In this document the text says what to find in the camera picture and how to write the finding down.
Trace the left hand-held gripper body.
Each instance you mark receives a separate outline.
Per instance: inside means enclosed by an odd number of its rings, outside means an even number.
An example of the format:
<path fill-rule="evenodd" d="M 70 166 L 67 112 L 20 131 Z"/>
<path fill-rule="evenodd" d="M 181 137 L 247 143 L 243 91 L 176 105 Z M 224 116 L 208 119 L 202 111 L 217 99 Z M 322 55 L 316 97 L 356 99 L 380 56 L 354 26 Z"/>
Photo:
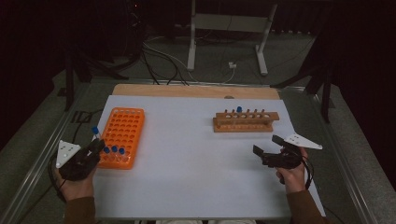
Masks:
<path fill-rule="evenodd" d="M 100 160 L 100 153 L 93 154 L 89 145 L 80 145 L 60 141 L 55 162 L 63 179 L 78 181 L 85 179 L 96 167 Z"/>

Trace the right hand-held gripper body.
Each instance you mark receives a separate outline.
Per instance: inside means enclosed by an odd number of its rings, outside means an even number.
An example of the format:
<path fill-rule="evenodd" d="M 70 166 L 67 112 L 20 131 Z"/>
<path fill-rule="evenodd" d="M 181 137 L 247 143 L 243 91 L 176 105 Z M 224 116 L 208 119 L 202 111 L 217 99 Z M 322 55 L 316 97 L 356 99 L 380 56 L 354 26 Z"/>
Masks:
<path fill-rule="evenodd" d="M 323 149 L 317 144 L 297 133 L 289 135 L 284 139 L 284 146 L 279 153 L 264 152 L 262 164 L 271 168 L 293 169 L 303 162 L 301 147 L 312 149 Z"/>

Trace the wooden test tube rack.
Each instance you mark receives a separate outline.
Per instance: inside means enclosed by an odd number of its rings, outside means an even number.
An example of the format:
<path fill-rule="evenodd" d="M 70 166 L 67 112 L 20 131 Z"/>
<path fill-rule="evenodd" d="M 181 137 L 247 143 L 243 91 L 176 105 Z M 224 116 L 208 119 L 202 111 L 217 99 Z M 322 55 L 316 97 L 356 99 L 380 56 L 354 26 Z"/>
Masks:
<path fill-rule="evenodd" d="M 224 110 L 212 119 L 215 133 L 270 133 L 274 130 L 273 122 L 279 120 L 277 112 L 262 110 L 242 111 L 236 116 L 236 109 Z"/>

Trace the orange plastic test tube rack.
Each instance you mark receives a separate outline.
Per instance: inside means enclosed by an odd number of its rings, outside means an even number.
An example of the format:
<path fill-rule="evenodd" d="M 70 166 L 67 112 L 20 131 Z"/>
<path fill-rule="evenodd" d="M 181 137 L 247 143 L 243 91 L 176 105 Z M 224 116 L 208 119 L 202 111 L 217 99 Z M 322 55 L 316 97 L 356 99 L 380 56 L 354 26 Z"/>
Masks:
<path fill-rule="evenodd" d="M 141 108 L 114 107 L 107 119 L 102 137 L 109 147 L 109 159 L 104 160 L 104 151 L 100 153 L 99 167 L 105 169 L 129 170 L 134 165 L 140 135 L 145 122 L 145 111 Z M 111 147 L 118 147 L 118 159 L 115 160 Z M 119 161 L 119 148 L 125 149 L 124 161 Z"/>

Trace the person's right hand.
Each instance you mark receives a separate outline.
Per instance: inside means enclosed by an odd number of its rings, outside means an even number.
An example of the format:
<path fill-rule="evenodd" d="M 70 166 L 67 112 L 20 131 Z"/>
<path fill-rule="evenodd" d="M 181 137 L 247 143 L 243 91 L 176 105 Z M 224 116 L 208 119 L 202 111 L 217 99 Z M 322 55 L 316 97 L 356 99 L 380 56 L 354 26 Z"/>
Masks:
<path fill-rule="evenodd" d="M 293 169 L 276 168 L 276 176 L 284 181 L 287 194 L 306 190 L 303 162 Z"/>

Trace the person's left hand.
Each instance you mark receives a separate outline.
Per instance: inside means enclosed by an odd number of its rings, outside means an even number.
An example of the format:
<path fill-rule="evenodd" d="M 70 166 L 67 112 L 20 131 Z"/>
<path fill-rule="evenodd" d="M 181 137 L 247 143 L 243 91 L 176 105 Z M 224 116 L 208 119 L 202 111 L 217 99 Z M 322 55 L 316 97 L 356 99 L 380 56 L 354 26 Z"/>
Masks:
<path fill-rule="evenodd" d="M 58 190 L 62 193 L 65 200 L 72 201 L 79 198 L 92 197 L 94 195 L 93 177 L 96 169 L 93 169 L 85 179 L 69 181 L 62 178 L 59 170 L 55 170 Z"/>

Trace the white table sheet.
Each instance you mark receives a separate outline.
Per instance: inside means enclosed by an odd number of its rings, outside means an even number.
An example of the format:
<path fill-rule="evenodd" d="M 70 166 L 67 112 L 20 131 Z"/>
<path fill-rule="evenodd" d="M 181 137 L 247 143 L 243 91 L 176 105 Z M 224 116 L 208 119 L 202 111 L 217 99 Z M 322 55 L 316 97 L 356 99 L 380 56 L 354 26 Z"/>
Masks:
<path fill-rule="evenodd" d="M 237 107 L 276 112 L 274 133 L 294 132 L 281 100 L 108 97 L 99 123 L 115 107 L 145 112 L 134 166 L 94 176 L 99 219 L 273 219 L 289 217 L 283 185 L 252 148 L 277 153 L 270 133 L 216 133 L 216 113 Z"/>

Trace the black metal stand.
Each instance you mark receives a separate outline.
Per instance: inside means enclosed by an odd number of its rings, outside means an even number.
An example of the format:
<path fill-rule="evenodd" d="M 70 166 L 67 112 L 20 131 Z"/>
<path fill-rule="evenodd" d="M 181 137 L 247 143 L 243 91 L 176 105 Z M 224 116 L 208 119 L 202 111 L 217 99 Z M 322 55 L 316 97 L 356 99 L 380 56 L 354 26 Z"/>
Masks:
<path fill-rule="evenodd" d="M 272 84 L 272 88 L 284 89 L 295 82 L 310 77 L 304 87 L 307 94 L 317 94 L 322 90 L 320 114 L 329 123 L 330 94 L 332 85 L 331 57 L 326 48 L 326 35 L 320 32 L 308 51 L 298 73 L 284 81 Z"/>
<path fill-rule="evenodd" d="M 127 79 L 127 77 L 117 74 L 115 71 L 88 56 L 71 43 L 62 43 L 62 49 L 64 50 L 65 111 L 71 108 L 76 99 L 74 76 L 77 76 L 82 82 L 90 82 L 92 80 L 92 74 L 89 70 L 90 65 L 114 79 Z"/>

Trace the white metal frame desk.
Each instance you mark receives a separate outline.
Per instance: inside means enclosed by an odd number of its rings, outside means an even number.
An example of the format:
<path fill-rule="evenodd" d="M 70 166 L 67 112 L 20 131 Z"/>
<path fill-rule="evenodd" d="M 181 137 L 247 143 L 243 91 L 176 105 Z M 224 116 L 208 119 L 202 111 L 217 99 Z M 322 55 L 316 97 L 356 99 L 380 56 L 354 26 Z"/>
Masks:
<path fill-rule="evenodd" d="M 187 60 L 187 70 L 193 71 L 195 68 L 196 43 L 195 32 L 201 30 L 233 31 L 261 33 L 262 41 L 255 46 L 256 58 L 260 69 L 260 74 L 266 76 L 268 67 L 264 59 L 263 50 L 271 30 L 277 4 L 270 6 L 269 14 L 265 17 L 251 17 L 239 15 L 207 14 L 196 12 L 196 0 L 191 0 L 191 35 L 190 47 Z"/>

